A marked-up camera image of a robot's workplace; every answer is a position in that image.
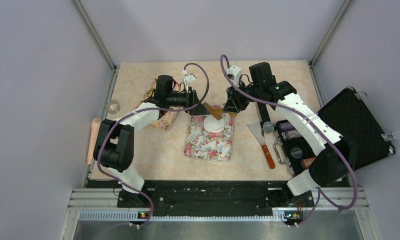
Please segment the wooden double-ended rolling pin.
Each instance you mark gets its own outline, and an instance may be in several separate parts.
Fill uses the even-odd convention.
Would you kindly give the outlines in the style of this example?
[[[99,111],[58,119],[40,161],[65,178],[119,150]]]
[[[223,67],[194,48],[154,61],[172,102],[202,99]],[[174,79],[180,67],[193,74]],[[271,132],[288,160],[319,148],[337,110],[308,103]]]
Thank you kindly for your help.
[[[235,112],[224,111],[223,107],[215,107],[207,102],[203,102],[202,105],[208,110],[209,114],[218,121],[223,118],[224,114],[228,115],[231,119],[238,115]]]

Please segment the white dough piece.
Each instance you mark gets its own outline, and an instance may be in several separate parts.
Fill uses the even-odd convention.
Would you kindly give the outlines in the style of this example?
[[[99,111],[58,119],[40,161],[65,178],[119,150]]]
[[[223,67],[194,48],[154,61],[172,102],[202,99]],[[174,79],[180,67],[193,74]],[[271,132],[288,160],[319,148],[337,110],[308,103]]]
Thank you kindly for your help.
[[[211,133],[220,133],[225,129],[225,118],[216,119],[214,116],[209,115],[203,121],[203,127],[206,131]]]

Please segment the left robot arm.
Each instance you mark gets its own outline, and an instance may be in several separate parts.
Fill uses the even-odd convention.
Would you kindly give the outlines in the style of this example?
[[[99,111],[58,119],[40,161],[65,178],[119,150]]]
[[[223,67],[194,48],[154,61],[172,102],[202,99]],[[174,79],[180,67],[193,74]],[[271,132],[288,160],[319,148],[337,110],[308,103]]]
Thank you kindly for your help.
[[[129,200],[137,207],[148,202],[143,190],[145,180],[133,166],[135,134],[168,112],[186,112],[191,116],[206,115],[208,110],[188,87],[182,92],[174,90],[175,80],[170,75],[159,75],[153,95],[145,99],[135,110],[118,120],[105,119],[100,123],[93,150],[98,170],[117,180],[129,194]]]

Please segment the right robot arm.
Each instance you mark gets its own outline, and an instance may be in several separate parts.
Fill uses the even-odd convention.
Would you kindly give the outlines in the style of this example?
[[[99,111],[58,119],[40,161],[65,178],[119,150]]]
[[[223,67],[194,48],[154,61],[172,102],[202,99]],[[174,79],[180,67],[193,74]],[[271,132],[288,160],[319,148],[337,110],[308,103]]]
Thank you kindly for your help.
[[[248,85],[240,79],[241,69],[230,65],[226,55],[222,55],[220,67],[230,84],[226,90],[226,112],[239,113],[251,102],[269,105],[300,133],[316,156],[309,168],[283,185],[281,200],[285,205],[295,206],[302,194],[327,187],[346,174],[353,173],[357,144],[325,123],[306,105],[289,82],[277,82],[268,62],[249,67],[252,82]]]

